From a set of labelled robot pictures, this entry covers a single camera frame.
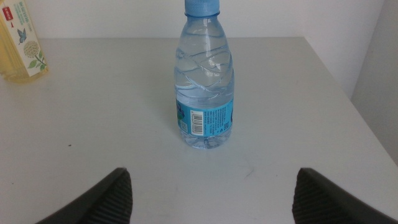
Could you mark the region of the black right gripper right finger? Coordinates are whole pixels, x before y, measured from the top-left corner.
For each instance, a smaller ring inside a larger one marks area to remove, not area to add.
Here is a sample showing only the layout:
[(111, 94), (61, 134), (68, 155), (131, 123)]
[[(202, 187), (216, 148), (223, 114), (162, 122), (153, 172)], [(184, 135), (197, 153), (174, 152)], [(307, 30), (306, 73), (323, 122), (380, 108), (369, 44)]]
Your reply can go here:
[(292, 204), (295, 223), (397, 224), (312, 168), (297, 174)]

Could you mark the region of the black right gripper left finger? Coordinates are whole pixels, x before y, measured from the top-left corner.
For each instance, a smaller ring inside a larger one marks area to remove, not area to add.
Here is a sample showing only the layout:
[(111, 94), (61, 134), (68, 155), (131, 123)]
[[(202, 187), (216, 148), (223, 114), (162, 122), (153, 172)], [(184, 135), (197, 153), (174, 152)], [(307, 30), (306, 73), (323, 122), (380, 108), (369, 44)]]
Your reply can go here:
[(38, 223), (129, 223), (132, 208), (131, 177), (127, 169), (119, 167)]

